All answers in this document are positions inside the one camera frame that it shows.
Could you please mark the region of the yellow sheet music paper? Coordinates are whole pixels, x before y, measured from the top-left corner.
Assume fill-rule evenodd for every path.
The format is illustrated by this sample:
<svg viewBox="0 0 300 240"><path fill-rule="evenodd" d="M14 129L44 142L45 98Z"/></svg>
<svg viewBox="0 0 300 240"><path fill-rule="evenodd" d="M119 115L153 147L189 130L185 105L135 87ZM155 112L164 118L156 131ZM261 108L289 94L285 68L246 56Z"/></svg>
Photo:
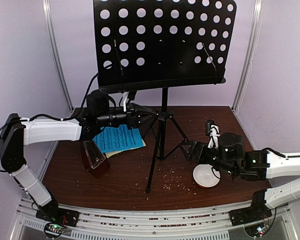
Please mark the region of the yellow sheet music paper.
<svg viewBox="0 0 300 240"><path fill-rule="evenodd" d="M117 150L117 151L110 151L110 152L106 152L104 153L105 157L108 159L114 155L117 155L119 153L122 153L122 152L126 152L126 151L130 151L130 150L136 150L136 149L140 149L140 148L143 148L146 146L146 143L142 140L142 144L141 146L136 146L136 147L131 147L131 148L128 148L128 149L124 149L124 150Z"/></svg>

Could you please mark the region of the black music stand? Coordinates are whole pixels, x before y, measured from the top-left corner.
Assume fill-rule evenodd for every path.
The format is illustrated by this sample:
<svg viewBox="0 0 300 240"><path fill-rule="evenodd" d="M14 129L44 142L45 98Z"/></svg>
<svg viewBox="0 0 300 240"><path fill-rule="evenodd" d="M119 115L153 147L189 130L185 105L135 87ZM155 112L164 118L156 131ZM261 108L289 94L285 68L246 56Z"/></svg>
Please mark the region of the black music stand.
<svg viewBox="0 0 300 240"><path fill-rule="evenodd" d="M87 106L96 121L122 107L110 107L109 94L161 89L152 162L166 159L168 90L226 81L236 11L233 0L95 0L98 93Z"/></svg>

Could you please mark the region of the red wooden metronome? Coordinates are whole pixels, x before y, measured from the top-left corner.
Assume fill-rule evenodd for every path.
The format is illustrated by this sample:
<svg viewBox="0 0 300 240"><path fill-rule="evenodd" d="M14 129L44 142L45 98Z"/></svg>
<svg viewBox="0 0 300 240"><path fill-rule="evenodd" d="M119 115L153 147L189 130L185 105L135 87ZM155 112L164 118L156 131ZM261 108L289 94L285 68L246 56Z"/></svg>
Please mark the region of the red wooden metronome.
<svg viewBox="0 0 300 240"><path fill-rule="evenodd" d="M81 142L80 151L82 164L93 177L99 179L108 172L111 165L93 140Z"/></svg>

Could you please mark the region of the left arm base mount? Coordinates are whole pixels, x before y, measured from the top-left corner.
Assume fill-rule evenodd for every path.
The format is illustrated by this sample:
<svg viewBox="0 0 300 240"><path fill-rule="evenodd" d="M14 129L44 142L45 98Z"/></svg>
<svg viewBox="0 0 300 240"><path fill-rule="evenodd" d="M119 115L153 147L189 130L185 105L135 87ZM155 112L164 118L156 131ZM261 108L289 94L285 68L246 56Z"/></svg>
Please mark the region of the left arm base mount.
<svg viewBox="0 0 300 240"><path fill-rule="evenodd" d="M56 216L46 216L42 211L37 210L35 217L66 227L76 227L79 215L80 213L76 210L59 208L57 210Z"/></svg>

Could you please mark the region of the blue paper sheet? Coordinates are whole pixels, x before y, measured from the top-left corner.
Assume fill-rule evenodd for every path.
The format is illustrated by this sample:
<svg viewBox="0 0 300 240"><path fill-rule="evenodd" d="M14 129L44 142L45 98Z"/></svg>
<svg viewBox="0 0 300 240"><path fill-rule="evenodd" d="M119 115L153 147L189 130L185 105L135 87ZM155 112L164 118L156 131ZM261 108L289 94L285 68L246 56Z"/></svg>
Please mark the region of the blue paper sheet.
<svg viewBox="0 0 300 240"><path fill-rule="evenodd" d="M93 141L102 153L126 150L142 145L142 137L138 128L129 129L127 125L104 127Z"/></svg>

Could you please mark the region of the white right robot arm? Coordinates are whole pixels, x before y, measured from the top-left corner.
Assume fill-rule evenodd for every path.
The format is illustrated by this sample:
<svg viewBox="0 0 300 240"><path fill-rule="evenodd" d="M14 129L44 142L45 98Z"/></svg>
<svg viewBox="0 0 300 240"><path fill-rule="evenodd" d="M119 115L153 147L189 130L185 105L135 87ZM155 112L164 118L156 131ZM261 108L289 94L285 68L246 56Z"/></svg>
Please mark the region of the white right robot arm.
<svg viewBox="0 0 300 240"><path fill-rule="evenodd" d="M209 143L185 141L179 145L185 159L226 171L234 179L254 182L296 176L286 184L255 192L256 202L246 210L249 220L258 220L267 209L300 199L300 152L280 153L270 147L245 151L244 139L233 132L212 134Z"/></svg>

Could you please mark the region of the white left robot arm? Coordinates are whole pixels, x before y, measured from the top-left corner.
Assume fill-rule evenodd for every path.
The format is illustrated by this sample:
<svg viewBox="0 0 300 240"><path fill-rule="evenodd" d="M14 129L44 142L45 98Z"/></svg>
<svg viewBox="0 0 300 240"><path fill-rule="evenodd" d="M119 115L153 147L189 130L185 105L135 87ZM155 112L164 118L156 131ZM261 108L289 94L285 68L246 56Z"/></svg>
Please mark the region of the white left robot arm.
<svg viewBox="0 0 300 240"><path fill-rule="evenodd" d="M131 129L142 122L142 116L156 115L153 109L136 103L110 107L113 99L100 90L89 93L85 101L86 107L68 118L47 114L25 118L12 113L0 129L1 171L14 178L51 222L59 221L62 211L57 200L27 163L24 149L30 145L60 141L82 142L88 167L105 172L108 170L106 156L94 138L107 127L127 125Z"/></svg>

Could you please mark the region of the clear plastic metronome cover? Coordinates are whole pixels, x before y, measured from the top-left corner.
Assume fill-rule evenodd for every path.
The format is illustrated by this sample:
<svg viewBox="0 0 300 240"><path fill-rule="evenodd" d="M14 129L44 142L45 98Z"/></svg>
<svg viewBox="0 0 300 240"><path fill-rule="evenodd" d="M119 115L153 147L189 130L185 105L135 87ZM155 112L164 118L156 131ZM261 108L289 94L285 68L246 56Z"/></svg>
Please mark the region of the clear plastic metronome cover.
<svg viewBox="0 0 300 240"><path fill-rule="evenodd" d="M101 163L103 163L106 160L106 157L100 151L100 149L93 140L84 141L83 147L87 156L89 166L92 169L96 169Z"/></svg>

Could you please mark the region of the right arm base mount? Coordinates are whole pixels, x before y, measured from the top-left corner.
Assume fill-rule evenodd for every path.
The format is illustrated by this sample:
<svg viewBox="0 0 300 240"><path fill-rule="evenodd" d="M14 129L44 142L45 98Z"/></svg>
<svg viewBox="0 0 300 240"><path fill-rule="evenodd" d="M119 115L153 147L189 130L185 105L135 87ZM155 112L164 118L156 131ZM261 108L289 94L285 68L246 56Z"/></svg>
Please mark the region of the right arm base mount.
<svg viewBox="0 0 300 240"><path fill-rule="evenodd" d="M272 216L272 211L266 206L249 206L231 210L229 212L232 226L239 226L260 221L264 219L264 216Z"/></svg>

